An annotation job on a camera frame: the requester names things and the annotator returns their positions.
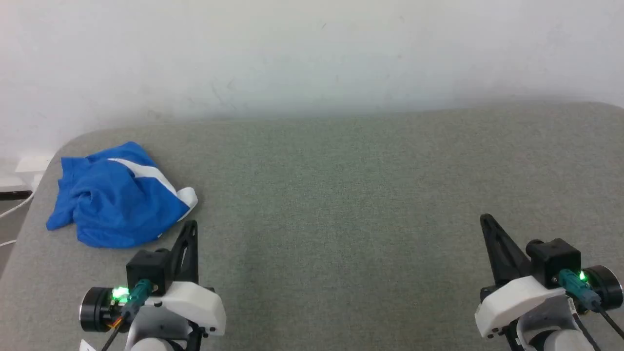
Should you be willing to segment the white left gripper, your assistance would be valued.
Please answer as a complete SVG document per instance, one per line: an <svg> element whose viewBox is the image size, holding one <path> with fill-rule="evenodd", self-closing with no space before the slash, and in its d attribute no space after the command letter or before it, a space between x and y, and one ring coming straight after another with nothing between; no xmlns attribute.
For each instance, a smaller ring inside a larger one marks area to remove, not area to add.
<svg viewBox="0 0 624 351"><path fill-rule="evenodd" d="M136 317L125 322L121 333L129 338L185 338L193 329L203 335L223 336L227 314L218 294L198 285L198 224L187 220L170 251L173 283L162 297L149 297ZM83 331L107 332L128 302L129 288L93 287L79 309Z"/></svg>

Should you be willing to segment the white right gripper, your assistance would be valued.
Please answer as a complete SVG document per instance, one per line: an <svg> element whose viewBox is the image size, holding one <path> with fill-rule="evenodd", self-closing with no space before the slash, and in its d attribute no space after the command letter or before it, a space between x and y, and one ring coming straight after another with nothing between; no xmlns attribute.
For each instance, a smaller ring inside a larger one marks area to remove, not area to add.
<svg viewBox="0 0 624 351"><path fill-rule="evenodd" d="M495 291L482 298L475 324L483 338L590 339L580 315L600 314L617 333L622 329L608 311L623 305L623 287L609 268L595 265L577 272L561 270L546 288L531 274L531 262L490 214L480 223Z"/></svg>

